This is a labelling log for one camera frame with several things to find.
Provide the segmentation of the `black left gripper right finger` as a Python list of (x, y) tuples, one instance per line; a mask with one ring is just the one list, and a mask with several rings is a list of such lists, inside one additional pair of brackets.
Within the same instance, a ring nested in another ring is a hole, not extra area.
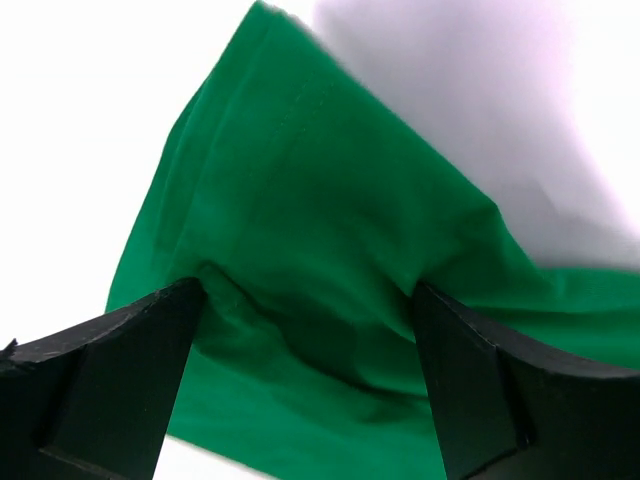
[(450, 479), (635, 479), (639, 374), (544, 344), (419, 284), (412, 324)]

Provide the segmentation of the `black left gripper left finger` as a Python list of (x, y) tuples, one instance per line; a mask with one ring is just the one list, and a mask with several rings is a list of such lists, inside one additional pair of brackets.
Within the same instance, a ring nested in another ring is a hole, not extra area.
[(205, 292), (187, 278), (1, 352), (4, 479), (150, 479)]

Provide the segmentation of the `green t shirt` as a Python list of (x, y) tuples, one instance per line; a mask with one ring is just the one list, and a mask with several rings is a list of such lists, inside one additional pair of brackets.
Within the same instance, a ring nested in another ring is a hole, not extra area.
[(410, 296), (639, 364), (639, 278), (536, 267), (497, 206), (291, 16), (254, 3), (176, 120), (107, 306), (208, 303), (172, 436), (280, 479), (445, 475)]

